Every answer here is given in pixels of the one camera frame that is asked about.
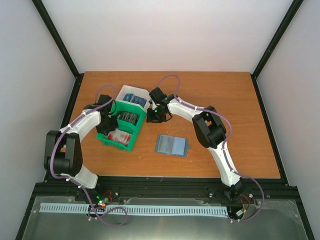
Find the green bin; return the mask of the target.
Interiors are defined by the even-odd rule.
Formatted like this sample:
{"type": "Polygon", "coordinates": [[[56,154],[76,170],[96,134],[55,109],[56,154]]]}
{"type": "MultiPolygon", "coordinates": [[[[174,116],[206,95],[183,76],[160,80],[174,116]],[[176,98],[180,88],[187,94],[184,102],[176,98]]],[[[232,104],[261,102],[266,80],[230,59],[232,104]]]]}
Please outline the green bin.
{"type": "Polygon", "coordinates": [[[116,117],[118,129],[130,134],[139,134],[144,123],[146,112],[139,105],[116,101],[111,109],[116,117]]]}
{"type": "Polygon", "coordinates": [[[136,142],[138,134],[128,125],[120,125],[116,130],[109,132],[107,135],[98,133],[98,139],[103,145],[126,150],[131,152],[136,142]]]}

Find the teal card holder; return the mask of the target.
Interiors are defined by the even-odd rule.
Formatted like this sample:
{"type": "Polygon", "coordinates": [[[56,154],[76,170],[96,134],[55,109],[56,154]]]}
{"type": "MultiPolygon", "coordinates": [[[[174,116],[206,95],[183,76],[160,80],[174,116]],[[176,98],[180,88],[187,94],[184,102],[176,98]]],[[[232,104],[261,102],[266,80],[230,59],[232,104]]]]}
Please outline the teal card holder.
{"type": "Polygon", "coordinates": [[[155,152],[170,156],[186,157],[190,149],[187,138],[159,134],[156,141],[155,152]]]}

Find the white bin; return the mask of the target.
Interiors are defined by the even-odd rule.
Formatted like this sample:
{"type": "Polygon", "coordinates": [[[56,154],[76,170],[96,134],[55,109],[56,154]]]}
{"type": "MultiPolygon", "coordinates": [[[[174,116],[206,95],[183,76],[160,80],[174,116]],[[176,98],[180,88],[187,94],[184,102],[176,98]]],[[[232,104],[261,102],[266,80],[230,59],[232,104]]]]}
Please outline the white bin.
{"type": "Polygon", "coordinates": [[[144,112],[147,112],[147,109],[150,107],[150,100],[149,92],[146,89],[129,85],[123,85],[116,97],[116,101],[138,106],[144,112]]]}

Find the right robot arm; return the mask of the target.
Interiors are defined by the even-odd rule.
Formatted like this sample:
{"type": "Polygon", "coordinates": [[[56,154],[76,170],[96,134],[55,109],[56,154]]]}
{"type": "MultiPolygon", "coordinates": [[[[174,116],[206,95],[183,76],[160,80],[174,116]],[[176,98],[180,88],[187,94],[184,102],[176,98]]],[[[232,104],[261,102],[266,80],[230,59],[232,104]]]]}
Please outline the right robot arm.
{"type": "Polygon", "coordinates": [[[244,190],[244,185],[228,150],[227,129],[222,116],[212,106],[199,107],[183,101],[174,94],[167,96],[153,90],[149,96],[152,107],[147,110],[147,122],[166,122],[167,115],[177,115],[190,121],[198,142],[209,150],[218,167],[221,182],[225,185],[225,198],[229,201],[238,198],[244,190]]]}

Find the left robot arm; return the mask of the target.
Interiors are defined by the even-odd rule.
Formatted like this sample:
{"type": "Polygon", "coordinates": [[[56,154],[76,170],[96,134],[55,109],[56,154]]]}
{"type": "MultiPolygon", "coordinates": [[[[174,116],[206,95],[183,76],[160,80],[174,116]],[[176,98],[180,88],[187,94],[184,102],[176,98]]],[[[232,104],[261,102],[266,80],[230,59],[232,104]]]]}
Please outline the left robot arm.
{"type": "Polygon", "coordinates": [[[67,126],[49,131],[45,140],[44,168],[56,179],[86,188],[86,195],[95,202],[103,198],[104,188],[97,184],[98,176],[85,167],[81,142],[94,128],[107,134],[118,127],[116,117],[111,114],[112,106],[112,101],[87,105],[67,126]]]}

